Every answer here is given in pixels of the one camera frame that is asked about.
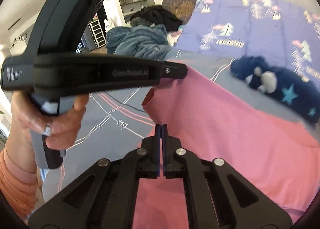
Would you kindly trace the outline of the person's left hand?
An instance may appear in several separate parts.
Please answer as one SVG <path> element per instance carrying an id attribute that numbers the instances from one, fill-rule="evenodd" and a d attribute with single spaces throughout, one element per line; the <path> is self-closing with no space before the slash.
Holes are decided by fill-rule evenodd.
<path id="1" fill-rule="evenodd" d="M 76 96 L 73 107 L 58 117 L 46 117 L 31 103 L 25 92 L 16 91 L 11 101 L 12 124 L 6 143 L 8 151 L 27 152 L 32 150 L 31 131 L 43 133 L 51 129 L 46 139 L 47 146 L 52 150 L 64 150 L 73 146 L 81 121 L 86 111 L 89 95 Z"/>

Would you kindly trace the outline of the orange left sleeve forearm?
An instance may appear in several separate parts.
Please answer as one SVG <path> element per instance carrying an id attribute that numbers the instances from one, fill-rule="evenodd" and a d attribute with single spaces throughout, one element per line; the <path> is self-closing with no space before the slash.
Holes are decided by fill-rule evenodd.
<path id="1" fill-rule="evenodd" d="M 13 124 L 5 147 L 1 150 L 1 192 L 23 221 L 35 208 L 39 188 L 30 132 Z"/>

